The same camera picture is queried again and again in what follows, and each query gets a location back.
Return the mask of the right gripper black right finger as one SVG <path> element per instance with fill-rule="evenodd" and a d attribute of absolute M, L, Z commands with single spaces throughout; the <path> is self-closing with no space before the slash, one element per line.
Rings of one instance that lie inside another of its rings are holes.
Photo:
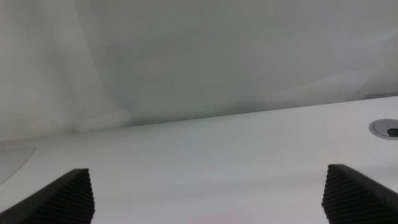
<path fill-rule="evenodd" d="M 397 224 L 397 192 L 344 164 L 328 166 L 322 207 L 332 224 Z"/>

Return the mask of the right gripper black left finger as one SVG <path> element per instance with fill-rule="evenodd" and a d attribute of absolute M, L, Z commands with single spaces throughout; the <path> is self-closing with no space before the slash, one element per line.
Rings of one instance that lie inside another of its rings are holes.
<path fill-rule="evenodd" d="M 73 169 L 1 212 L 1 224 L 90 224 L 94 214 L 89 169 Z"/>

